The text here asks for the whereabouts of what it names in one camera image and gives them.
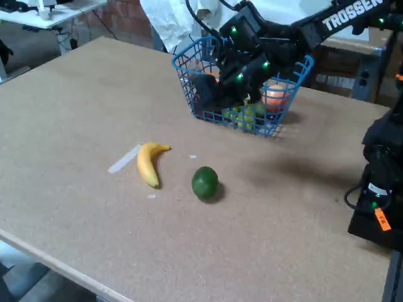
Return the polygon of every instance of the green lime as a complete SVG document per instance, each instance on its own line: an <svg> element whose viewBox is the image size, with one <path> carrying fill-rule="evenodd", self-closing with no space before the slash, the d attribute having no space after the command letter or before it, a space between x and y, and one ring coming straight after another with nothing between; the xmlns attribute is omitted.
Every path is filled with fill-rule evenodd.
<svg viewBox="0 0 403 302"><path fill-rule="evenodd" d="M219 187L219 177L210 167L199 168L191 179L193 193L200 199L214 196Z"/></svg>
<svg viewBox="0 0 403 302"><path fill-rule="evenodd" d="M264 112L266 112L266 105L263 103L256 103L256 115L264 116Z"/></svg>
<svg viewBox="0 0 403 302"><path fill-rule="evenodd" d="M232 117L232 112L228 109L223 109L222 110L224 118L231 118Z"/></svg>

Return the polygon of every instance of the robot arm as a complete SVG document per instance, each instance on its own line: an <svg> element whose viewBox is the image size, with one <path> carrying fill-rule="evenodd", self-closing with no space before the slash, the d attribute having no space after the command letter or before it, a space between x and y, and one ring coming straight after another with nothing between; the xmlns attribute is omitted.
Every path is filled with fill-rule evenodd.
<svg viewBox="0 0 403 302"><path fill-rule="evenodd" d="M291 71L305 54L347 26L355 25L355 31L362 32L363 20L388 13L395 1L346 0L291 25L280 25L264 20L252 2L243 0L231 7L237 14L215 31L195 16L186 0L193 17L217 39L213 56L220 82L210 75L193 79L198 106L218 110L243 105L245 99L259 101L260 89L270 77Z"/></svg>

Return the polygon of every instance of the wire basket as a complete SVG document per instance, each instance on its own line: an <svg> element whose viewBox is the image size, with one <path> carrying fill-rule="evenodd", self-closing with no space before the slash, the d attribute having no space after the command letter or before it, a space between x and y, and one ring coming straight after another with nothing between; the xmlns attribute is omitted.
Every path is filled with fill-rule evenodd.
<svg viewBox="0 0 403 302"><path fill-rule="evenodd" d="M200 38L172 60L192 114L205 121L232 126L246 132L266 137L273 135L288 111L302 81L312 68L314 59L307 55L302 62L295 64L295 70L291 74L278 73L276 77L266 81L262 87L262 100L256 104L220 111L196 112L195 103L199 97L191 81L191 76L206 73L214 75L217 81L219 80L219 70L211 56L215 42L216 39L212 36Z"/></svg>

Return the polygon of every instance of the orange tag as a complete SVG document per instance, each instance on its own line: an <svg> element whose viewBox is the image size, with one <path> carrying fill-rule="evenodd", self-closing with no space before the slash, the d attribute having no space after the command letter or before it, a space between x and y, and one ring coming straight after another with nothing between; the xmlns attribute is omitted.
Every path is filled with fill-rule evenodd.
<svg viewBox="0 0 403 302"><path fill-rule="evenodd" d="M383 231L390 231L392 229L386 219L385 213L382 211L381 208L375 209L375 216L377 217L377 220Z"/></svg>

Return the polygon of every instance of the banana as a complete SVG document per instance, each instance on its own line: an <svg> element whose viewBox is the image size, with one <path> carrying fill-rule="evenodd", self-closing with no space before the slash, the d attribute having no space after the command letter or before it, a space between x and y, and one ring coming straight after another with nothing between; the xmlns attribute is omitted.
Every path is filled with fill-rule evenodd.
<svg viewBox="0 0 403 302"><path fill-rule="evenodd" d="M160 143L145 143L140 148L137 155L137 168L141 177L152 187L159 185L156 170L152 165L152 158L158 153L169 149L171 149L169 145L161 145Z"/></svg>

